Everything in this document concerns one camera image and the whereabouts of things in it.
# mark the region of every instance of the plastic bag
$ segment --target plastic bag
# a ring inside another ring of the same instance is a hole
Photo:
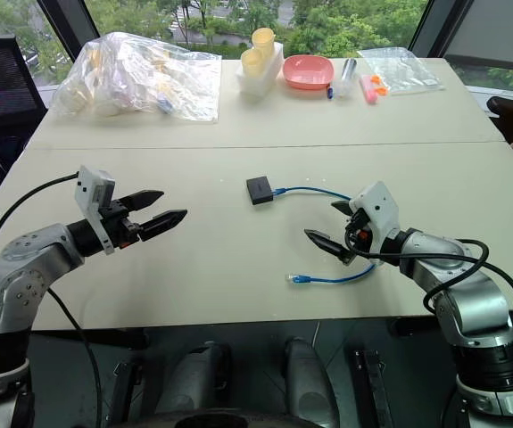
[[[128,33],[82,48],[51,109],[59,114],[163,111],[187,120],[219,116],[221,57]]]
[[[404,47],[381,47],[359,51],[369,67],[377,74],[390,94],[444,89],[437,76],[429,71],[413,52]]]

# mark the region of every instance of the pink bowl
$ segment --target pink bowl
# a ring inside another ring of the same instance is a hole
[[[325,89],[334,79],[334,66],[328,58],[294,55],[284,61],[284,78],[297,89]]]

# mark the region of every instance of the yellow cup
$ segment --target yellow cup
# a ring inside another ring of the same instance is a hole
[[[248,49],[242,52],[240,62],[246,76],[256,77],[264,71],[264,58],[258,49]]]
[[[262,52],[264,60],[274,54],[274,31],[266,27],[257,29],[252,33],[252,44]]]

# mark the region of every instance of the black cable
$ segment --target black cable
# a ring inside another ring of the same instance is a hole
[[[446,427],[446,415],[448,414],[449,408],[451,407],[452,400],[454,399],[454,396],[456,395],[458,388],[456,386],[456,383],[452,386],[451,390],[449,391],[449,395],[446,398],[446,402],[444,403],[443,410],[441,410],[441,416],[439,417],[439,426],[441,428]]]
[[[11,216],[11,214],[22,205],[24,201],[26,201],[31,196],[35,195],[36,193],[40,192],[41,190],[46,189],[47,187],[50,187],[51,185],[57,185],[58,183],[63,183],[64,181],[73,180],[74,178],[78,178],[78,173],[72,174],[71,176],[56,178],[55,180],[48,181],[47,183],[44,183],[43,185],[39,185],[36,189],[30,190],[28,193],[26,193],[24,196],[22,196],[18,201],[14,203],[12,207],[10,207],[4,215],[0,218],[0,229],[2,229],[4,222]]]
[[[488,259],[488,255],[490,254],[490,251],[488,250],[488,246],[485,243],[482,243],[480,241],[477,241],[475,239],[458,239],[461,243],[472,243],[474,245],[479,246],[482,249],[482,254],[480,255],[480,259],[478,259],[477,263],[472,265],[472,267],[461,273],[460,275],[456,276],[455,278],[450,279],[449,281],[442,283],[435,288],[433,288],[430,292],[425,294],[425,297],[423,298],[423,306],[428,310],[429,312],[434,314],[434,308],[431,308],[429,305],[430,300],[439,292],[443,292],[444,290],[452,287],[455,284],[458,284],[459,282],[471,277],[474,273],[476,273],[480,268],[484,265],[486,262],[486,259]]]
[[[385,252],[365,252],[361,250],[357,250],[350,239],[350,234],[345,234],[344,237],[345,245],[350,249],[350,251],[354,252],[358,256],[361,256],[365,259],[447,259],[447,260],[460,260],[460,261],[468,261],[470,263],[478,263],[478,259],[469,256],[460,256],[459,254],[443,254],[440,252],[420,252],[420,253],[406,253],[406,254],[395,254],[395,253],[385,253]],[[497,266],[491,265],[490,263],[484,263],[484,268],[491,270],[492,272],[498,274],[502,277],[504,281],[508,283],[508,285],[513,290],[513,279],[510,275],[504,272]]]
[[[95,359],[94,352],[89,346],[89,342],[87,341],[86,335],[84,334],[84,330],[79,326],[78,322],[76,321],[76,318],[73,317],[73,315],[70,313],[62,299],[58,297],[58,295],[52,290],[51,288],[48,288],[48,294],[50,294],[52,297],[54,297],[54,300],[56,300],[56,303],[60,306],[62,309],[62,312],[64,315],[70,320],[72,325],[75,327],[76,331],[79,334],[79,337],[81,338],[81,341],[84,342],[84,347],[86,348],[87,355],[89,356],[89,360],[92,363],[92,371],[94,372],[94,382],[95,382],[95,428],[100,428],[102,426],[102,381],[99,377],[99,369],[97,368],[97,360]]]
[[[10,207],[4,215],[0,218],[0,229],[2,229],[4,222],[11,216],[11,214],[22,205],[23,202],[25,202],[28,198],[33,196],[34,194],[46,189],[47,187],[50,187],[51,185],[57,185],[59,183],[63,183],[64,181],[73,180],[75,178],[78,178],[78,172],[75,174],[71,174],[70,176],[60,177],[56,178],[55,180],[48,181],[47,183],[44,183],[43,185],[39,185],[35,189],[29,191],[24,196],[22,196],[18,201],[14,203],[12,207]],[[92,371],[94,372],[94,382],[95,382],[95,427],[100,428],[102,425],[102,382],[99,376],[99,370],[97,368],[97,360],[95,359],[94,352],[89,346],[89,342],[87,341],[86,335],[84,334],[84,331],[79,326],[76,319],[72,316],[62,299],[54,292],[52,289],[48,289],[48,294],[50,294],[54,300],[58,303],[58,306],[60,306],[60,309],[62,309],[62,312],[64,315],[70,320],[71,324],[74,326],[76,331],[79,334],[79,337],[84,343],[84,347],[86,348],[87,355],[89,357],[89,361],[92,365]]]

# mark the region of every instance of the window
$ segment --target window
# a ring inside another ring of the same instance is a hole
[[[36,0],[0,0],[0,36],[14,34],[37,86],[62,82],[71,60]]]
[[[513,70],[456,62],[451,62],[451,66],[465,85],[513,91]]]
[[[86,0],[101,34],[125,31],[239,58],[250,35],[271,27],[285,56],[356,56],[408,46],[427,0]]]

